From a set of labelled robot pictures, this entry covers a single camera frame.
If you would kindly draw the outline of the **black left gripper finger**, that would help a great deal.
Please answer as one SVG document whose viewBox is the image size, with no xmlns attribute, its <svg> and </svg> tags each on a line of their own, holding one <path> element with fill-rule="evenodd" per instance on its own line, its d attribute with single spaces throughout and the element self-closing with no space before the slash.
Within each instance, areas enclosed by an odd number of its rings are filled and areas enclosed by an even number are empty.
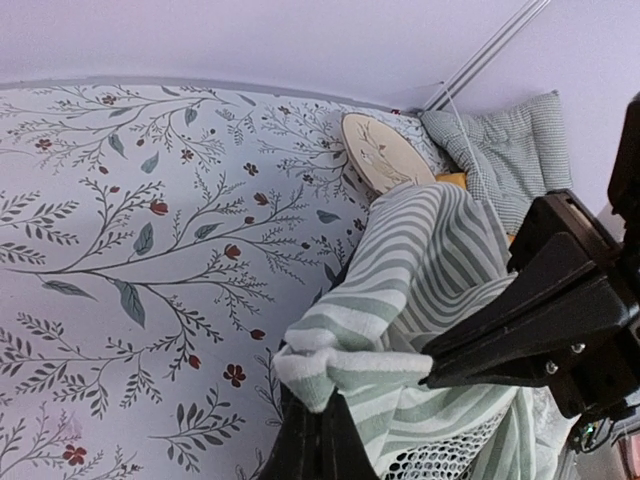
<svg viewBox="0 0 640 480">
<path fill-rule="evenodd" d="M 260 480 L 377 480 L 345 398 L 313 413 L 281 387 L 284 419 Z"/>
</svg>

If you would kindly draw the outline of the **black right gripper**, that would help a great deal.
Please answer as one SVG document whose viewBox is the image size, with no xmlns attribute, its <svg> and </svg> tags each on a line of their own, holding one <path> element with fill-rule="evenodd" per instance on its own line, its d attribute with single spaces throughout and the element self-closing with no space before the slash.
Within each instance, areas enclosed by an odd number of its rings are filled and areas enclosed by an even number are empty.
<svg viewBox="0 0 640 480">
<path fill-rule="evenodd" d="M 632 416 L 639 389 L 639 101 L 626 110 L 608 186 L 615 239 L 569 190 L 536 199 L 492 302 L 429 342 L 431 388 L 550 387 L 563 416 Z"/>
</svg>

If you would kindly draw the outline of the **green striped pet tent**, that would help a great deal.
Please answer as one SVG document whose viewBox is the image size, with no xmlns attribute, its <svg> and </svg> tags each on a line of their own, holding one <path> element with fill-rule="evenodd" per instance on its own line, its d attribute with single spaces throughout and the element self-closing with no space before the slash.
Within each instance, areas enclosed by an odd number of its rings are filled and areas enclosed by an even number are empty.
<svg viewBox="0 0 640 480">
<path fill-rule="evenodd" d="M 539 440 L 538 392 L 430 389 L 423 346 L 512 282 L 492 209 L 449 183 L 374 201 L 343 283 L 291 325 L 275 355 L 281 383 L 310 411 L 342 394 L 378 477 L 393 467 L 471 479 L 550 479 L 562 443 Z"/>
</svg>

